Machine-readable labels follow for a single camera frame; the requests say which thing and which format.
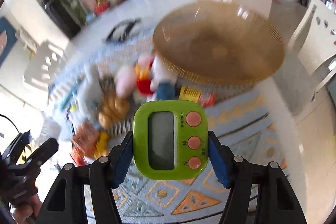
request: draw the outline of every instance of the pink button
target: pink button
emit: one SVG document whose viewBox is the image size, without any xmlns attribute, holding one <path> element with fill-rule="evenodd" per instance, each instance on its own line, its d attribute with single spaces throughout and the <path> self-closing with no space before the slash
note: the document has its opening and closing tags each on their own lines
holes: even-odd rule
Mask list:
<svg viewBox="0 0 336 224">
<path fill-rule="evenodd" d="M 188 146 L 191 148 L 191 149 L 197 149 L 201 146 L 201 140 L 199 137 L 197 136 L 192 136 L 189 138 L 188 140 Z"/>
<path fill-rule="evenodd" d="M 188 160 L 188 166 L 189 166 L 191 169 L 197 169 L 198 167 L 201 166 L 201 159 L 198 158 L 198 157 L 191 157 L 191 158 Z"/>
<path fill-rule="evenodd" d="M 192 111 L 187 114 L 185 120 L 191 127 L 196 127 L 201 123 L 201 115 L 196 111 Z"/>
</svg>

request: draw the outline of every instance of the brown bowl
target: brown bowl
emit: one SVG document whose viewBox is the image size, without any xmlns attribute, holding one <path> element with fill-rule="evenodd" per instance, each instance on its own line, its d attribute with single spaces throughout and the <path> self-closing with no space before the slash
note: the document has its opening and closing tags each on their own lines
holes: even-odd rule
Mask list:
<svg viewBox="0 0 336 224">
<path fill-rule="evenodd" d="M 268 20 L 215 1 L 167 15 L 153 44 L 169 70 L 203 85 L 252 85 L 275 73 L 285 57 L 283 39 Z"/>
</svg>

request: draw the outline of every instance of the chair cutout hole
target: chair cutout hole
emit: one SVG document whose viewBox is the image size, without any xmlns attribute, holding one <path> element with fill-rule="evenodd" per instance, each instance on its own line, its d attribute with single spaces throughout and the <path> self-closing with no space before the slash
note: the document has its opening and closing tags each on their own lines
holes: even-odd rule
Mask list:
<svg viewBox="0 0 336 224">
<path fill-rule="evenodd" d="M 54 61 L 57 61 L 57 55 L 56 55 L 56 53 L 52 53 L 51 54 L 51 58 L 54 60 Z"/>
<path fill-rule="evenodd" d="M 50 80 L 50 75 L 47 73 L 42 74 L 42 79 L 49 79 Z"/>
<path fill-rule="evenodd" d="M 51 60 L 48 56 L 45 58 L 45 62 L 47 63 L 47 65 L 51 66 Z"/>
<path fill-rule="evenodd" d="M 46 70 L 46 71 L 49 71 L 49 68 L 47 65 L 42 65 L 42 70 Z"/>
</svg>

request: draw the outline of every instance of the tiled floor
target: tiled floor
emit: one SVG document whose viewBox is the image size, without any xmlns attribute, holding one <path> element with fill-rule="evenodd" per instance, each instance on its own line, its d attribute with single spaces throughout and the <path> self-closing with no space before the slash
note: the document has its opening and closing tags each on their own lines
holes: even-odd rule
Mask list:
<svg viewBox="0 0 336 224">
<path fill-rule="evenodd" d="M 299 4 L 273 3 L 270 20 L 281 32 L 285 44 L 304 13 L 305 8 Z M 307 223 L 320 224 L 336 201 L 336 111 L 327 90 L 322 88 L 315 100 L 307 102 L 293 119 L 305 176 Z"/>
</svg>

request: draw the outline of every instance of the orange triangle pattern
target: orange triangle pattern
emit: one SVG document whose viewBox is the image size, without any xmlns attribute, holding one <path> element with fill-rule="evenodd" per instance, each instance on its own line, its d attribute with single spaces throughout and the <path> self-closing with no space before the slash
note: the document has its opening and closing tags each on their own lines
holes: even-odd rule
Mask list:
<svg viewBox="0 0 336 224">
<path fill-rule="evenodd" d="M 180 182 L 182 182 L 185 185 L 188 186 L 192 186 L 192 184 L 194 183 L 194 181 L 196 180 L 197 177 L 193 178 L 193 179 L 182 179 L 180 180 Z"/>
<path fill-rule="evenodd" d="M 210 198 L 206 195 L 190 190 L 184 200 L 176 207 L 171 213 L 172 215 L 183 214 L 188 212 L 197 211 L 203 208 L 214 206 L 221 203 L 220 200 Z"/>
</svg>

